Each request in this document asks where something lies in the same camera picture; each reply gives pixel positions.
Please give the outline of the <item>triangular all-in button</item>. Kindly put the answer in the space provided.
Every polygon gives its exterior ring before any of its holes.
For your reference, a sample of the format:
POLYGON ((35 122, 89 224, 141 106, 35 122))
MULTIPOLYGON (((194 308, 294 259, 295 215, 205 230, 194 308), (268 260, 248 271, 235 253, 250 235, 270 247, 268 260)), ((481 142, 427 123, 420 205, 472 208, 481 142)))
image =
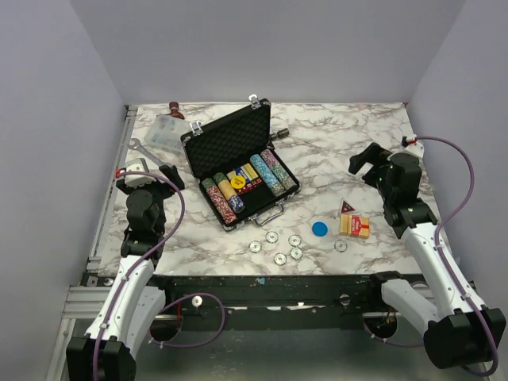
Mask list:
POLYGON ((349 202, 347 202, 345 199, 341 200, 341 208, 340 208, 341 214, 352 214, 355 212, 356 209, 349 202))

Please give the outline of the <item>red playing card deck box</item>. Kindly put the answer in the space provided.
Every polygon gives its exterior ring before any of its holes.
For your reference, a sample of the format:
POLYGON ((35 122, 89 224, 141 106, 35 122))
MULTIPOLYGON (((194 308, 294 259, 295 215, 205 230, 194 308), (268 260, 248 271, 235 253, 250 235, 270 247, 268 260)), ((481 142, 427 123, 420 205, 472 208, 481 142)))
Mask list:
POLYGON ((339 234, 367 239, 370 237, 370 220, 368 217, 342 214, 340 217, 339 234))

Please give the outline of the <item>yellow round dealer button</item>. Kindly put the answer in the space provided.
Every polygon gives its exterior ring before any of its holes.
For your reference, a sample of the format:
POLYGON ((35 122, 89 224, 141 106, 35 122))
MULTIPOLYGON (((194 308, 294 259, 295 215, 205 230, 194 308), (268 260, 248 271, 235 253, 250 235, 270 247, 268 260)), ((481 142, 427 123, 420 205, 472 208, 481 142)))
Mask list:
POLYGON ((235 190, 241 190, 246 186, 246 179, 243 175, 235 175, 230 179, 230 183, 235 190))

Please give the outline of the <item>blue round dealer button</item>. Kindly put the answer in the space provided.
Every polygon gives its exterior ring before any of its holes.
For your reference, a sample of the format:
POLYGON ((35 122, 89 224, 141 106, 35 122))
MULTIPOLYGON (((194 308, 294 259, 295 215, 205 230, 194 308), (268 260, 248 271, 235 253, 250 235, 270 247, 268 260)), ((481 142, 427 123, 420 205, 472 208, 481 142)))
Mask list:
POLYGON ((326 223, 324 223, 322 221, 317 221, 317 222, 313 223, 311 229, 312 229, 312 233, 317 237, 324 237, 329 231, 329 228, 326 225, 326 223))

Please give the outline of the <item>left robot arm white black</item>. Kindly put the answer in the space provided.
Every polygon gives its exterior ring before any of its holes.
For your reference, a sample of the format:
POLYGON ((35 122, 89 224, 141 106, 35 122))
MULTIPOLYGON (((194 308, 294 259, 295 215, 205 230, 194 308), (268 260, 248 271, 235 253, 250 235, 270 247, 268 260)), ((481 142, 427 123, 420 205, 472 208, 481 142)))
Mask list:
POLYGON ((172 232, 165 230, 164 201, 185 187, 175 166, 157 173, 127 165, 116 172, 116 187, 126 194, 128 225, 121 260, 110 292, 82 337, 66 349, 71 380, 133 380, 141 343, 157 313, 175 307, 176 295, 165 286, 151 287, 156 265, 172 232))

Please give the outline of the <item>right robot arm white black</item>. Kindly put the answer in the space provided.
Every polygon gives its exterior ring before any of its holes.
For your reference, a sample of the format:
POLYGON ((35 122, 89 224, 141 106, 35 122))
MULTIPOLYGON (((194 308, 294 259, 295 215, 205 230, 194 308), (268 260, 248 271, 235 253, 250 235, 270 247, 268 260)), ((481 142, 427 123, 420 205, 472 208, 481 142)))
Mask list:
POLYGON ((399 152, 372 143, 349 160, 352 174, 371 165, 362 179, 379 192, 385 221, 412 253, 433 294, 429 301, 400 275, 381 275, 365 291, 365 301, 376 311, 395 308, 421 334, 435 367, 468 370, 489 362, 484 375, 491 375, 498 367, 506 318, 500 309, 489 308, 465 279, 441 239, 442 224, 418 196, 423 151, 418 139, 406 138, 399 152))

